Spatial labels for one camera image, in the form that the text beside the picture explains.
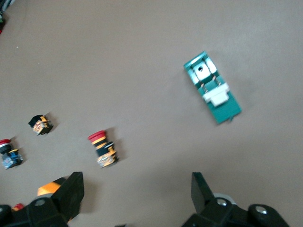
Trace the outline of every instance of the teal plastic block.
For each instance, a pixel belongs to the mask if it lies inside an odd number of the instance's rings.
[[[184,64],[184,68],[218,124],[241,113],[228,84],[205,51]]]

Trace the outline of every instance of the screw head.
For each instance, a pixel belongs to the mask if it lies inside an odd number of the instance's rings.
[[[256,206],[256,211],[260,214],[267,214],[267,210],[264,207]]]
[[[43,204],[45,204],[44,200],[37,200],[37,202],[35,203],[35,206],[38,207],[38,206],[42,206]]]
[[[217,199],[217,203],[221,206],[227,206],[227,202],[224,199]]]

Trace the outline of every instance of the silver screw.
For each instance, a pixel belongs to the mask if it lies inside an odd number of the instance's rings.
[[[42,206],[43,204],[45,204],[45,201],[44,201],[44,200],[38,200],[38,201],[35,203],[35,206],[38,207],[38,206]]]
[[[217,203],[221,206],[227,206],[227,202],[224,199],[217,199]]]
[[[267,214],[267,210],[264,207],[256,206],[256,210],[261,214]]]

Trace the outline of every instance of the gray surface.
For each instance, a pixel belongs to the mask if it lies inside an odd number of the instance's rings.
[[[0,138],[25,163],[0,170],[0,203],[83,171],[70,226],[181,226],[191,172],[243,208],[264,203],[291,226],[303,209],[303,1],[20,0],[0,35]],[[243,112],[216,125],[183,64],[206,50]],[[36,136],[27,122],[57,125]],[[96,162],[109,129],[122,161]]]

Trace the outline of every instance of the white plastic part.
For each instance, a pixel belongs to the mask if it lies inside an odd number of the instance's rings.
[[[203,98],[206,103],[212,102],[214,107],[216,107],[222,103],[225,103],[229,99],[227,92],[229,92],[229,86],[227,83],[224,83],[215,89],[212,89],[209,92],[205,93],[203,95]]]

